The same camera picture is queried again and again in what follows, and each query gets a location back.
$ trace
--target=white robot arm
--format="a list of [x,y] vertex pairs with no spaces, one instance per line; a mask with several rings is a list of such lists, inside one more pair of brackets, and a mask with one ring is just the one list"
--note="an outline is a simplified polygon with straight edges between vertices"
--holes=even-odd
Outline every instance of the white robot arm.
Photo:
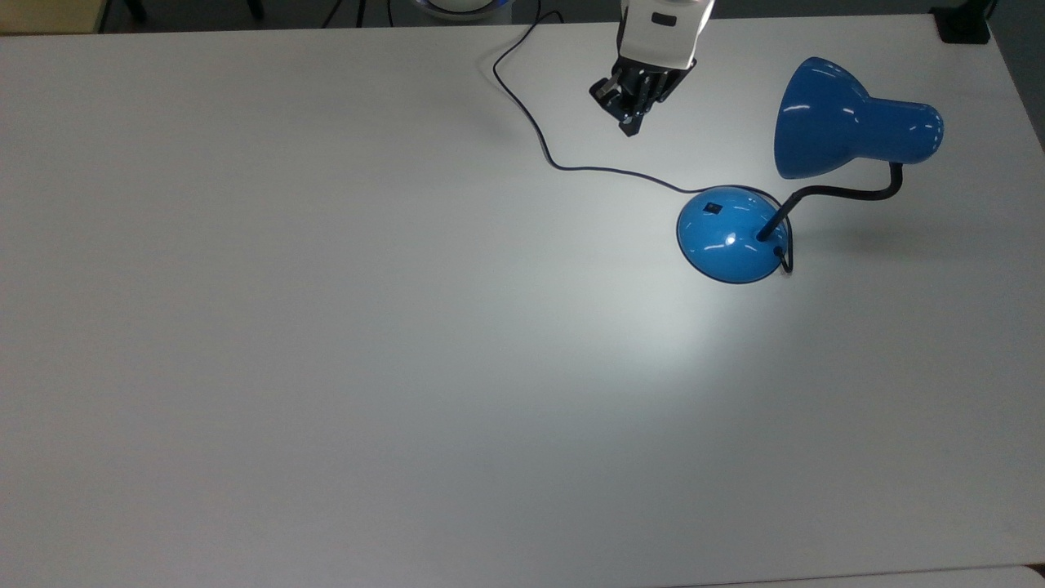
[[715,0],[622,0],[618,58],[589,92],[629,137],[696,65],[697,38]]

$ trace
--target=lamp base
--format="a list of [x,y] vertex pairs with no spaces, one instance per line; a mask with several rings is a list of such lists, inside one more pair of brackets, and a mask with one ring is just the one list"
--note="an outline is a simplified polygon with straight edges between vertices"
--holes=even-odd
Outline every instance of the lamp base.
[[758,281],[780,266],[790,226],[781,222],[766,240],[756,235],[780,205],[767,193],[717,186],[695,196],[678,215],[678,245],[693,266],[725,283]]

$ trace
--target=black stand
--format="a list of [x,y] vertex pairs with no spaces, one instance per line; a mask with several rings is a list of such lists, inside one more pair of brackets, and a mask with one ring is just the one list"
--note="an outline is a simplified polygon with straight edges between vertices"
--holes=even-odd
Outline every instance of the black stand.
[[995,0],[969,0],[957,8],[932,8],[936,30],[944,43],[985,45],[991,40],[986,26],[988,6]]

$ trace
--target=desk lamp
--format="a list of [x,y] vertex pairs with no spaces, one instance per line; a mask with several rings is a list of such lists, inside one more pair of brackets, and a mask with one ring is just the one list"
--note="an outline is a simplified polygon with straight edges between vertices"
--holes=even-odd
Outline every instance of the desk lamp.
[[856,157],[889,162],[891,181],[881,190],[808,186],[783,205],[746,186],[717,186],[695,196],[678,216],[678,243],[709,277],[748,283],[777,266],[791,272],[788,214],[811,194],[885,199],[900,190],[902,165],[920,163],[939,147],[944,120],[928,104],[873,98],[841,67],[806,60],[788,84],[776,116],[773,151],[785,179],[827,173]]

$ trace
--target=black cable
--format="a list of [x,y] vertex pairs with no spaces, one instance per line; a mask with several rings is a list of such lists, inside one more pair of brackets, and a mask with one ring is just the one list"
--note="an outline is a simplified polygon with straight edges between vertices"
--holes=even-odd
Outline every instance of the black cable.
[[330,24],[330,21],[333,19],[334,13],[336,13],[338,8],[341,7],[341,2],[342,0],[338,0],[336,2],[333,3],[333,8],[330,8],[330,14],[327,15],[326,20],[323,21],[323,26],[321,26],[320,28],[326,28],[327,25]]
[[363,16],[367,14],[367,0],[359,0],[359,9],[355,13],[355,28],[363,28]]
[[501,65],[501,62],[504,61],[505,57],[510,55],[512,51],[517,49],[519,45],[521,45],[527,40],[527,38],[530,37],[530,33],[533,32],[533,29],[536,28],[541,21],[543,21],[548,17],[556,16],[559,18],[559,22],[563,23],[565,22],[565,19],[562,18],[562,13],[560,13],[559,10],[549,10],[543,15],[540,14],[540,10],[541,10],[540,0],[537,0],[537,17],[534,19],[533,24],[530,25],[530,28],[527,29],[526,33],[524,33],[522,37],[518,41],[516,41],[514,45],[509,47],[507,51],[502,53],[501,56],[497,57],[497,61],[493,62],[493,77],[496,78],[497,84],[501,85],[501,87],[505,90],[505,92],[512,98],[512,101],[515,102],[515,105],[517,105],[518,109],[522,111],[522,114],[526,115],[527,119],[530,120],[530,124],[533,126],[534,132],[537,133],[537,140],[540,141],[540,149],[541,151],[543,151],[544,160],[548,161],[549,165],[555,167],[560,171],[603,171],[606,173],[618,173],[621,175],[641,178],[643,180],[659,184],[668,189],[675,190],[679,193],[700,193],[709,189],[707,187],[696,188],[696,189],[680,188],[675,184],[661,180],[660,178],[655,178],[653,175],[650,175],[648,173],[643,173],[641,171],[632,171],[630,169],[604,167],[601,165],[562,165],[559,162],[557,162],[554,157],[552,157],[552,151],[548,147],[548,140],[544,138],[544,132],[540,130],[540,124],[537,123],[537,120],[533,117],[533,114],[530,113],[530,110],[526,107],[526,104],[522,103],[522,100],[520,100],[519,97],[515,95],[515,92],[512,92],[511,88],[508,87],[508,84],[505,83],[505,80],[501,77],[501,73],[497,71],[497,66]]
[[769,238],[770,233],[776,228],[776,225],[781,224],[781,220],[787,217],[791,213],[791,210],[802,202],[803,197],[807,195],[820,194],[820,195],[834,195],[838,197],[847,197],[850,199],[862,199],[864,202],[874,202],[878,199],[885,199],[887,197],[892,197],[900,191],[900,187],[904,184],[904,166],[902,163],[889,163],[889,185],[888,187],[876,190],[866,189],[852,189],[852,188],[840,188],[836,186],[806,186],[798,190],[795,190],[781,206],[776,213],[773,214],[772,218],[766,222],[766,226],[762,227],[756,238],[759,240],[765,240]]

